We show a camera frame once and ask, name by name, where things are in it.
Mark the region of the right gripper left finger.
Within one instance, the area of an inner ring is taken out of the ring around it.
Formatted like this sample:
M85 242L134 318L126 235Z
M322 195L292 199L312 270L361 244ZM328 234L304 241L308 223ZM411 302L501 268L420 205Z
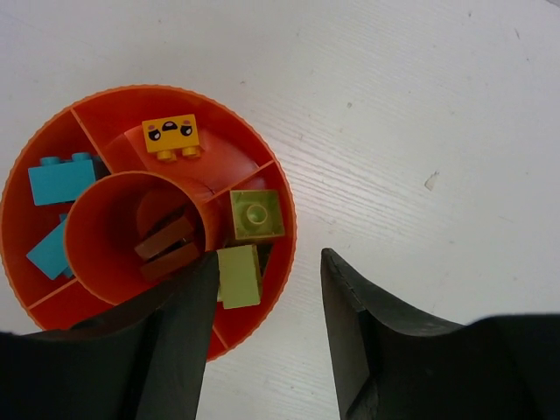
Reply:
M218 285L209 252L66 330L3 332L2 418L195 418Z

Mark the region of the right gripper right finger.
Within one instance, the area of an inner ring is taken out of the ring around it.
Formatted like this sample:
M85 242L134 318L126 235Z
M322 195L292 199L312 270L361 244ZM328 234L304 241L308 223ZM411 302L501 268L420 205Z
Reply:
M556 314L457 324L368 281L330 248L320 275L341 418L558 418Z

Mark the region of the brown lego plate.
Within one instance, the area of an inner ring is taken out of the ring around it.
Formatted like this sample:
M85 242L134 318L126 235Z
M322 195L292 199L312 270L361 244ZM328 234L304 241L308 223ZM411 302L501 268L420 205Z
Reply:
M149 234L134 247L135 252L145 261L157 256L176 242L188 239L195 226L185 216L181 216L153 234Z
M158 281L189 265L200 255L201 251L196 244L187 243L154 261L147 262L140 268L140 272L146 281Z

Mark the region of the light green sloped lego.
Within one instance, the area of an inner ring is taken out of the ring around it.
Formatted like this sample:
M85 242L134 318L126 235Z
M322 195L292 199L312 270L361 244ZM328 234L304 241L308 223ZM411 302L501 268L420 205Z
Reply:
M220 299L225 310L255 306L263 292L257 246L243 245L217 251Z

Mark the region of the teal lego brick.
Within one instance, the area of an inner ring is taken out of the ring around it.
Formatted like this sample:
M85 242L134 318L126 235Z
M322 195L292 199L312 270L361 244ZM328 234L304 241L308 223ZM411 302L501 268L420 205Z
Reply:
M67 214L59 216L59 225L45 236L26 255L36 268L38 268L49 280L55 280L59 276L72 278L74 273L64 250L64 230Z
M75 201L102 174L102 161L88 152L74 153L70 159L42 157L39 166L28 169L31 194L36 206Z

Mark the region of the light green small lego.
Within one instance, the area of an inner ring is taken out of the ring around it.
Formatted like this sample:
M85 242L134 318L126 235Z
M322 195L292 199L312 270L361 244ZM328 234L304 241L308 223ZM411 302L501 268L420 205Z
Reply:
M258 242L285 235L276 190L231 190L229 198L235 241Z

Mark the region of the yellow lego brick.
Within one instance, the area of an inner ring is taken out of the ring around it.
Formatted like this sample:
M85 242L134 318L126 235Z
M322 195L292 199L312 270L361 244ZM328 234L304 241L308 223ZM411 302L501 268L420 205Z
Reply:
M148 153L162 162L174 162L177 155L199 158L202 153L195 114L167 116L142 122Z

